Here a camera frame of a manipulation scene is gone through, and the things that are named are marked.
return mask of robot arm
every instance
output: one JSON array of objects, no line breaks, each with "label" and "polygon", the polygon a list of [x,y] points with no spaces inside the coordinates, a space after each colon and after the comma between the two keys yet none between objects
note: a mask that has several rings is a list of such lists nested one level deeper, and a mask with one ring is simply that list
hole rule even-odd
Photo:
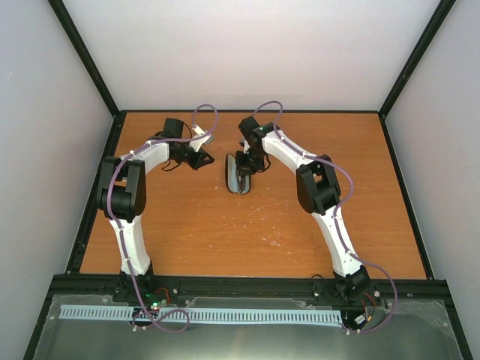
[{"label": "robot arm", "polygon": [[[163,131],[155,134],[149,140],[181,138],[183,126],[183,121],[168,118],[165,121]],[[119,219],[120,226],[112,219],[109,219],[109,221],[115,230],[118,248],[120,249],[121,270],[126,274],[130,274],[130,271],[122,251],[120,231],[123,231],[134,275],[144,275],[151,265],[142,233],[142,213],[146,206],[146,174],[157,165],[168,160],[174,160],[177,163],[187,162],[194,170],[198,170],[214,161],[202,148],[202,145],[207,145],[213,140],[213,136],[210,134],[202,139],[195,139],[205,132],[197,125],[192,128],[196,135],[189,143],[162,142],[152,145],[140,154],[135,154],[121,169],[117,181],[126,182],[126,185],[116,184],[112,191],[112,211]],[[97,205],[100,210],[104,211],[107,218],[110,218],[107,213],[107,191],[113,172],[121,159],[121,157],[109,156],[105,157],[101,164]]]},{"label": "robot arm", "polygon": [[[333,212],[340,202],[341,190],[334,168],[319,161],[307,159],[305,155],[312,157],[316,155],[289,140],[282,130],[279,130],[279,138],[273,131],[272,123],[259,126],[251,116],[244,119],[238,127],[244,136],[244,150],[236,152],[235,166],[229,168],[232,173],[235,172],[235,179],[238,179],[237,188],[232,189],[229,186],[230,190],[246,194],[250,190],[250,176],[268,169],[264,164],[264,157],[268,160],[268,155],[271,155],[280,160],[295,173],[297,197],[301,207],[312,214],[319,224],[331,254],[337,290],[345,299],[363,291],[369,282],[366,268],[345,251],[335,227]],[[302,155],[293,151],[284,140],[293,144]],[[331,161],[327,155],[321,158]],[[321,179],[316,181],[315,176],[321,176]],[[349,252],[356,254],[341,216],[341,208],[337,211],[337,221]]]}]

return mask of gray wall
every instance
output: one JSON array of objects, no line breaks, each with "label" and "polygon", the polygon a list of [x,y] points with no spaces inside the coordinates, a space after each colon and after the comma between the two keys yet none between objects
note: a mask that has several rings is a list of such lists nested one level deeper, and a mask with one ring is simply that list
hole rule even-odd
[{"label": "gray wall", "polygon": [[121,109],[377,110],[439,0],[65,0]]},{"label": "gray wall", "polygon": [[0,4],[0,349],[21,359],[65,270],[111,124],[48,2]]},{"label": "gray wall", "polygon": [[435,276],[480,359],[480,1],[457,1],[387,118]]}]

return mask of red wire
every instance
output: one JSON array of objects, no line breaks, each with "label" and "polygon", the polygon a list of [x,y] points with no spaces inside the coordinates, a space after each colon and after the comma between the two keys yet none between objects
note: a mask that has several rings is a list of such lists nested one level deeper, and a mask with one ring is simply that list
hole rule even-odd
[{"label": "red wire", "polygon": [[375,302],[374,298],[372,298],[372,296],[368,294],[368,292],[364,292],[363,295],[367,296],[372,301],[373,308],[377,307],[377,303]]},{"label": "red wire", "polygon": [[168,294],[168,290],[165,289],[164,287],[161,287],[160,289],[158,289],[157,291],[155,291],[156,293],[159,293],[160,291],[164,291],[165,294],[166,294],[166,304],[168,305],[170,303],[170,295]]}]

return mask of white cable tray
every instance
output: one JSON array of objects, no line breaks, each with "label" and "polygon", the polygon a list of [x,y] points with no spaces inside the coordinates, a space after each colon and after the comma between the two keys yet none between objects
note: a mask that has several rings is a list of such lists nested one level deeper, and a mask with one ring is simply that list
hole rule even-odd
[{"label": "white cable tray", "polygon": [[[160,316],[176,307],[162,307]],[[139,307],[131,306],[94,306],[94,305],[62,305],[59,319],[69,320],[121,320],[131,321]],[[193,324],[296,324],[318,326],[340,326],[339,310],[264,310],[264,309],[224,309],[224,308],[192,308],[186,307]],[[136,321],[149,321],[145,314]],[[175,312],[162,320],[165,323],[185,323],[185,316]]]}]

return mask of wooden table surface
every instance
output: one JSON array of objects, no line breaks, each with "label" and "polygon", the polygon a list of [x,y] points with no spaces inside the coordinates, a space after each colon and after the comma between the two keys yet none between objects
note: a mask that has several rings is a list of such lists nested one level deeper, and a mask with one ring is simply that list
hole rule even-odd
[{"label": "wooden table surface", "polygon": [[[240,149],[239,122],[249,114],[224,112],[206,148],[215,162],[198,171],[186,163],[172,172],[160,167],[147,176],[142,217],[145,246],[157,275],[332,277],[332,259],[314,219],[296,199],[296,178],[278,160],[253,176],[251,192],[231,194],[224,160]],[[141,146],[173,117],[190,124],[186,112],[127,114],[117,155]],[[275,114],[256,116],[260,124]],[[208,129],[213,114],[196,122]],[[425,278],[401,191],[376,114],[284,114],[287,136],[318,155],[327,154],[352,176],[355,193],[343,218],[358,255],[385,267],[393,278]],[[348,182],[337,174],[342,194]],[[113,229],[99,211],[82,273],[118,273],[120,253]],[[372,278],[383,278],[374,268]]]}]

